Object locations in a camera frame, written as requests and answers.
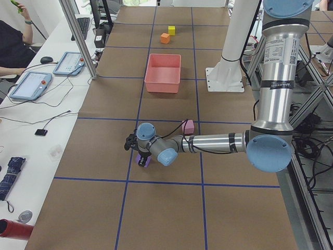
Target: tablet device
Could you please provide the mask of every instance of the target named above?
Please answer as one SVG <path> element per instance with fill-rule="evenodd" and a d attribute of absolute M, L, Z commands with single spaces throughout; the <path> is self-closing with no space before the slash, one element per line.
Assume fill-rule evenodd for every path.
<path fill-rule="evenodd" d="M 35 100 L 44 92 L 52 80 L 52 74 L 44 72 L 29 72 L 18 83 L 9 95 L 12 99 Z"/>
<path fill-rule="evenodd" d="M 65 52 L 53 74 L 57 76 L 77 76 L 84 66 L 80 52 Z"/>

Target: computer keyboard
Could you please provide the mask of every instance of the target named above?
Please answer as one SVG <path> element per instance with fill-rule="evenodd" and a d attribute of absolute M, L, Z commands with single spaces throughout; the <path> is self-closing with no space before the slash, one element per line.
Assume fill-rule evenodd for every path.
<path fill-rule="evenodd" d="M 78 24 L 80 26 L 80 29 L 82 31 L 83 38 L 86 40 L 87 38 L 87 33 L 89 30 L 89 23 L 90 23 L 90 18 L 89 17 L 79 17 L 77 18 Z M 75 40 L 74 35 L 72 35 L 71 38 L 72 41 Z"/>

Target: computer mouse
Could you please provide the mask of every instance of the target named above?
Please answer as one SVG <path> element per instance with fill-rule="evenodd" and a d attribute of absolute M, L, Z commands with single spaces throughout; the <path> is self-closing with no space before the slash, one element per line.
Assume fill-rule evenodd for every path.
<path fill-rule="evenodd" d="M 53 61 L 53 58 L 50 56 L 44 56 L 41 58 L 41 64 L 51 63 L 52 61 Z"/>

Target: pink bin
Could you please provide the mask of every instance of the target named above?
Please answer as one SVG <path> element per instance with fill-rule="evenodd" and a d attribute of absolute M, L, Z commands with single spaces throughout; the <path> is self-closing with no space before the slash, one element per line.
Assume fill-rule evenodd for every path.
<path fill-rule="evenodd" d="M 148 92 L 178 93 L 180 81 L 180 55 L 149 55 L 145 77 L 145 84 Z"/>

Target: folded umbrella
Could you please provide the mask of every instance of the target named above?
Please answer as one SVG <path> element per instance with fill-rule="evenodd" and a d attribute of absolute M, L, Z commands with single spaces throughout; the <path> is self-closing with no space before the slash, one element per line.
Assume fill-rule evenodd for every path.
<path fill-rule="evenodd" d="M 8 163 L 7 173 L 0 182 L 0 201 L 4 201 L 6 196 L 16 180 L 16 176 L 21 172 L 21 167 L 25 162 L 25 158 L 12 157 Z"/>

